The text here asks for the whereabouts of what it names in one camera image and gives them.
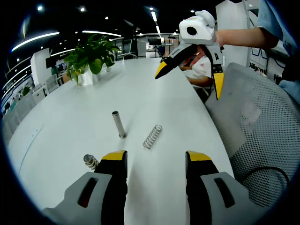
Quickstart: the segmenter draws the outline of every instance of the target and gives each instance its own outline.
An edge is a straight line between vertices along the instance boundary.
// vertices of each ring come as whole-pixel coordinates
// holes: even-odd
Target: ceiling
[[[82,30],[97,30],[109,33],[121,34],[121,21],[131,22],[139,30],[139,33],[156,33],[156,25],[151,16],[150,7],[153,7],[157,16],[157,23],[162,33],[173,33],[178,29],[179,23],[193,13],[190,10],[209,11],[216,19],[215,6],[222,0],[207,1],[161,1],[161,0],[132,0],[132,1],[96,1],[96,0],[49,0],[31,1],[20,7],[21,17],[15,18],[15,35],[10,39],[12,49],[24,40],[38,35],[60,32],[59,35],[45,37],[32,41],[7,55],[4,64],[5,80],[9,80],[18,71],[30,64],[30,60],[19,64],[22,60],[31,57],[34,52],[40,51],[41,47],[50,48],[53,53],[64,51],[65,48],[75,48],[78,39],[85,41],[90,34],[81,33]]]

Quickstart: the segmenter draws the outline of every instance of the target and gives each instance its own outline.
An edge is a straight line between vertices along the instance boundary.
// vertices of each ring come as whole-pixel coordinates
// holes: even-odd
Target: desk
[[[217,169],[233,176],[230,162],[205,106],[179,68],[154,79],[160,59],[117,61],[91,86],[67,82],[24,118],[10,143],[13,165],[28,146],[19,177],[33,202],[54,207],[64,191],[89,171],[85,154],[98,160],[128,151],[125,224],[189,224],[185,152],[209,155]],[[120,139],[112,118],[119,111],[127,132]],[[143,141],[156,124],[163,127],[150,150]]]

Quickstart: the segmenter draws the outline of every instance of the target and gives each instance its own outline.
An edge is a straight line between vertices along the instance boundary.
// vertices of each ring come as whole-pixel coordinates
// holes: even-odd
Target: coil spring
[[[152,129],[152,131],[144,141],[143,146],[147,149],[150,149],[162,130],[163,127],[161,125],[155,125],[155,127]]]
[[[91,170],[95,170],[99,162],[93,155],[85,155],[83,157],[84,163],[91,168]]]

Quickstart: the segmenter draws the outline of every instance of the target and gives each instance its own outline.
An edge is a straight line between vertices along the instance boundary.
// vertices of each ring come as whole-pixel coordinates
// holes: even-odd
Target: metal cylinder
[[[123,128],[119,112],[118,111],[114,111],[112,113],[112,117],[114,119],[114,122],[116,123],[117,129],[118,129],[118,132],[119,132],[119,137],[120,138],[126,137],[126,133],[125,133],[125,130]]]

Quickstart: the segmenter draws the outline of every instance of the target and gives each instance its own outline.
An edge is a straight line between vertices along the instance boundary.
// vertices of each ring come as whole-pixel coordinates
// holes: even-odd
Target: human arm
[[[203,88],[209,87],[212,82],[212,79],[207,76],[205,76],[203,78],[197,78],[197,79],[187,77],[187,79],[191,84],[199,86],[199,87],[203,87]]]
[[[192,69],[192,67],[185,67],[185,66],[183,66],[183,67],[180,67],[180,69],[181,69],[182,71],[184,71],[184,70]]]
[[[220,30],[216,32],[216,42],[223,45],[237,45],[268,49],[276,47],[279,39],[264,28],[245,30]]]

